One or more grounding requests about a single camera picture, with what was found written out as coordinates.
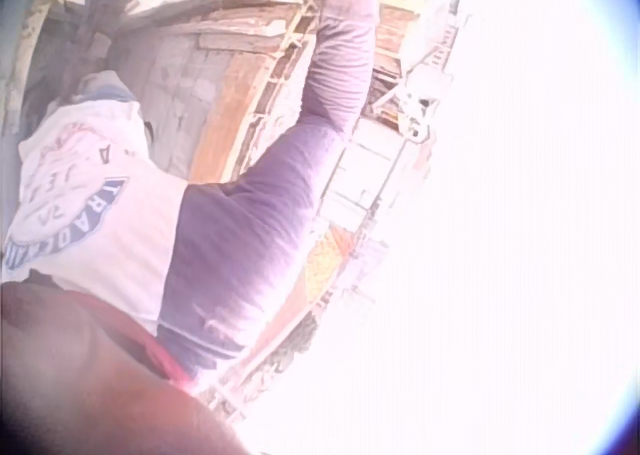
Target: man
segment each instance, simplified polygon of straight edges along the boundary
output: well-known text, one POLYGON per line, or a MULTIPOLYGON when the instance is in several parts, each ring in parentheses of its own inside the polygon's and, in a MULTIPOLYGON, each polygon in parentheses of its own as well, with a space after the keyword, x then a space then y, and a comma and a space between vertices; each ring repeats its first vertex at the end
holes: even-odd
POLYGON ((234 183, 157 169, 114 74, 87 79, 21 144, 2 395, 35 447, 247 453, 161 379, 190 389, 232 362, 289 293, 366 99, 377 18, 377 0, 323 0, 300 118, 234 183))

